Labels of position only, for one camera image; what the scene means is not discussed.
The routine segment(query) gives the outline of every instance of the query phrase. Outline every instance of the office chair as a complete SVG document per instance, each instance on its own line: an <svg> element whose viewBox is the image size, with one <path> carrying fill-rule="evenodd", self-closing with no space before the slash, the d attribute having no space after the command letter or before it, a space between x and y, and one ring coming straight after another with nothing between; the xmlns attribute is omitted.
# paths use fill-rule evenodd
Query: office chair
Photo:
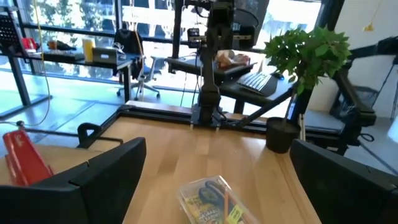
<svg viewBox="0 0 398 224"><path fill-rule="evenodd" d="M141 45L141 50L144 52L143 46L142 46L142 38L139 34L137 34L139 38L139 42ZM128 29L119 29L116 31L114 42L120 43L123 46L123 52L124 53L130 53L130 54L139 54L139 46L137 44L136 40L136 34L135 31L131 31ZM156 97L160 97L160 92L159 90L156 90L152 86L146 85L147 82L151 80L156 80L154 75L156 73L161 73L160 70L155 69L156 62L159 62L160 60L164 60L162 57L155 57L151 56L151 58L154 60L152 63L151 68L145 65L145 56L143 56L143 63L136 63L132 65L132 71L131 71L131 76L136 79L138 82L133 83L131 85L131 89L137 88L137 93L136 97L134 100L138 100L138 94L142 93L143 89L148 89L152 90L157 93ZM124 90L124 88L119 88L116 92L118 96L121 95L121 91Z"/></svg>

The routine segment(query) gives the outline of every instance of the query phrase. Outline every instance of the white wall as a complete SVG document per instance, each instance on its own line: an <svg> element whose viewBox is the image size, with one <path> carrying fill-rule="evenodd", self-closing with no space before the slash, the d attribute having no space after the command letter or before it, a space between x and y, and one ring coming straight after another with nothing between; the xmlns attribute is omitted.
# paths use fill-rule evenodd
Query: white wall
<svg viewBox="0 0 398 224"><path fill-rule="evenodd" d="M398 0L382 0L378 14L373 22L373 32L363 32L379 4L379 0L346 0L336 25L337 32L345 32L351 48L375 44L386 37L398 35ZM349 71L349 79L354 85L368 86L379 90L391 67L394 57L378 56L354 61ZM392 102L398 81L396 69L384 86L374 110L378 116L390 117ZM335 99L337 85L331 80L322 80L315 87L308 108L328 111Z"/></svg>

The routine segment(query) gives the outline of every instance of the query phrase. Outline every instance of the yellow label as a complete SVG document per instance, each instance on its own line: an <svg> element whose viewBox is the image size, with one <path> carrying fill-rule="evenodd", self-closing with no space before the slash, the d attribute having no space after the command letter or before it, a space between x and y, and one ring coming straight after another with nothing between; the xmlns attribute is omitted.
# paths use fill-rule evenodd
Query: yellow label
<svg viewBox="0 0 398 224"><path fill-rule="evenodd" d="M241 219L243 215L243 211L241 208L239 208L238 205L235 205L235 207L232 209L232 212L228 215L228 218L226 219L229 224L238 224L239 219Z"/></svg>

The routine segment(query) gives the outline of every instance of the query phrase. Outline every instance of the potted plant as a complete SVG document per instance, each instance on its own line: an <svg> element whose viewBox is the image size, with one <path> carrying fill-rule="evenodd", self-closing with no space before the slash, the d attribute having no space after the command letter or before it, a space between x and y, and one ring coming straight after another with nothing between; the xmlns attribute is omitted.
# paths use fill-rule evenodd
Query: potted plant
<svg viewBox="0 0 398 224"><path fill-rule="evenodd" d="M264 53L269 59L268 65L275 66L279 73L288 71L293 75L290 82L296 80L284 118L267 120L267 147L270 150L285 153L293 139L298 138L300 126L287 119L295 95L311 90L320 82L319 77L333 78L351 55L347 40L344 33L316 27L309 33L302 29L288 30L266 42Z"/></svg>

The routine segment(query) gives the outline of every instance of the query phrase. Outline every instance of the black plant pot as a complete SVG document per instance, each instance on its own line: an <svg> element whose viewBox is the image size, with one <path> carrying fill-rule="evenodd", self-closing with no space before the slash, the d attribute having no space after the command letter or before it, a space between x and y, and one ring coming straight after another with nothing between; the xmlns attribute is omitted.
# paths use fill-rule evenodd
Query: black plant pot
<svg viewBox="0 0 398 224"><path fill-rule="evenodd" d="M268 149L281 154L289 151L293 139L297 139L301 131L301 127L291 120L286 121L285 127L283 122L283 118L267 119L266 146Z"/></svg>

